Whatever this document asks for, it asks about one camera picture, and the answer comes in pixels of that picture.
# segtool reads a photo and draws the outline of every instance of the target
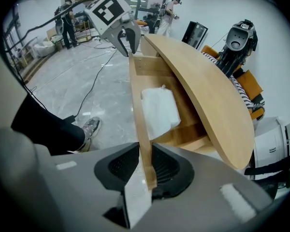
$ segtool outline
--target orange chair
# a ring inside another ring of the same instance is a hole
[[[216,52],[213,48],[208,45],[205,45],[201,52],[207,53],[212,57],[219,60],[218,52]],[[262,88],[257,83],[254,76],[251,74],[250,71],[244,72],[242,70],[242,65],[240,64],[233,72],[234,77],[236,80],[241,84],[242,88],[245,90],[246,94],[250,98],[250,100],[257,104],[264,104],[263,97],[261,92],[263,91]],[[251,119],[259,119],[264,114],[264,109],[260,107],[259,109],[255,110],[254,112],[252,109],[249,109],[249,113]]]

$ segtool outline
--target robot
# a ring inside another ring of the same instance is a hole
[[[234,24],[216,65],[229,78],[239,64],[245,64],[246,58],[256,50],[257,43],[257,33],[251,21]]]

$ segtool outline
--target wooden cabinet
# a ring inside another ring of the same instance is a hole
[[[217,151],[237,169],[249,162],[254,130],[242,98],[228,78],[195,48],[176,39],[149,34],[142,38],[144,56],[129,55],[133,112],[147,185],[156,185],[151,143],[186,150]],[[181,123],[150,141],[142,109],[142,90],[165,85],[173,92]]]

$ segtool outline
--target person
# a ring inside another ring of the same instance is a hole
[[[65,10],[65,9],[69,8],[71,6],[71,4],[72,4],[72,1],[71,0],[67,0],[66,1],[66,4],[63,5],[62,8]],[[70,42],[69,42],[67,33],[70,36],[70,39],[72,41],[73,47],[76,47],[76,46],[79,45],[79,43],[77,43],[76,38],[75,38],[72,20],[74,22],[75,21],[75,18],[74,18],[73,11],[70,10],[65,15],[65,17],[63,17],[63,19],[62,19],[62,21],[63,21],[62,37],[63,37],[63,41],[64,41],[64,44],[65,44],[65,46],[66,46],[67,49],[70,48]]]
[[[179,3],[180,3],[180,0],[172,0],[171,2],[168,2],[166,4],[166,7],[165,7],[166,13],[162,17],[161,24],[160,24],[157,34],[164,35],[167,37],[170,36],[172,20],[173,18],[176,18],[173,12],[173,6]]]
[[[89,151],[91,137],[101,127],[93,117],[83,127],[75,126],[42,108],[27,95],[12,122],[11,128],[29,137],[33,143],[44,145],[52,156]]]

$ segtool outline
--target wooden drawer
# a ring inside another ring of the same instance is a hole
[[[141,147],[143,166],[152,172],[153,179],[155,179],[155,173],[151,167],[150,154],[152,142],[177,146],[191,151],[198,151],[200,148],[200,151],[204,152],[215,150],[207,137],[204,126],[190,98],[173,71],[161,57],[137,57],[130,55],[129,71],[133,112]],[[167,89],[173,92],[181,122],[169,132],[150,141],[142,109],[141,92],[146,88],[161,87],[162,85],[165,85]]]

